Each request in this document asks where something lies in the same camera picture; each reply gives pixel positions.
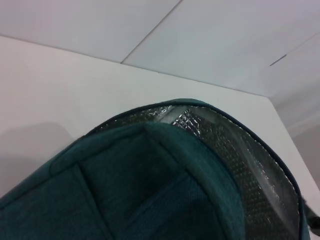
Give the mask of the dark teal insulated lunch bag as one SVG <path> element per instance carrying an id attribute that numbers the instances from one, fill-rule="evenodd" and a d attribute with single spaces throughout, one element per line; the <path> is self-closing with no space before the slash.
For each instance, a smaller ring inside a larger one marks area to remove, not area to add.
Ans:
<path id="1" fill-rule="evenodd" d="M 241 122 L 175 99 L 100 124 L 0 198 L 0 240 L 311 240 L 320 216 Z"/>

